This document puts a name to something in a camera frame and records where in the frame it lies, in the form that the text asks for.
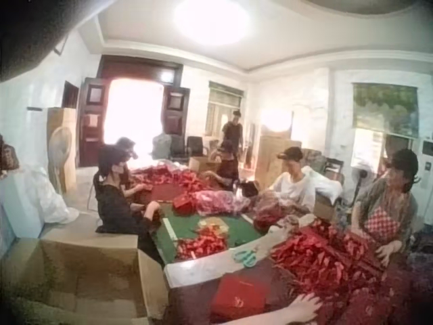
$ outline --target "doorway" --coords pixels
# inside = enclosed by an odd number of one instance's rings
[[[152,140],[162,133],[161,110],[164,86],[139,79],[115,79],[108,93],[104,122],[104,143],[114,144],[128,137],[139,158],[130,167],[142,167],[152,161]]]

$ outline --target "wooden door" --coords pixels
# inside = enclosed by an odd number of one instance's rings
[[[166,86],[161,121],[165,134],[185,136],[188,115],[189,89]]]
[[[110,81],[86,78],[78,106],[78,166],[97,166],[99,147],[104,142],[104,121]]]

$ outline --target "standing man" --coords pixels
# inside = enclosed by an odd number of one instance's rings
[[[235,110],[233,112],[233,120],[227,122],[223,127],[224,140],[229,140],[233,144],[233,153],[235,158],[238,159],[240,147],[244,145],[244,136],[242,124],[239,123],[241,112]]]

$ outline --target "green scissors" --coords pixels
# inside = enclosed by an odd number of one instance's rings
[[[232,257],[236,263],[242,263],[245,267],[253,267],[257,264],[257,248],[235,252]]]

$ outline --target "black cap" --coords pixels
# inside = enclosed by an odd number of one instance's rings
[[[226,152],[228,154],[233,154],[233,144],[230,140],[224,140],[218,147],[219,152]]]
[[[304,155],[299,147],[290,147],[278,154],[277,157],[278,159],[293,160],[299,163]]]
[[[119,140],[117,140],[116,146],[122,150],[125,150],[125,151],[132,150],[132,152],[131,152],[132,158],[134,158],[134,159],[138,158],[138,155],[133,150],[133,148],[135,146],[135,142],[133,140],[129,139],[128,137],[121,137]]]
[[[392,156],[390,166],[403,171],[406,178],[413,179],[418,173],[418,157],[412,150],[402,149]]]

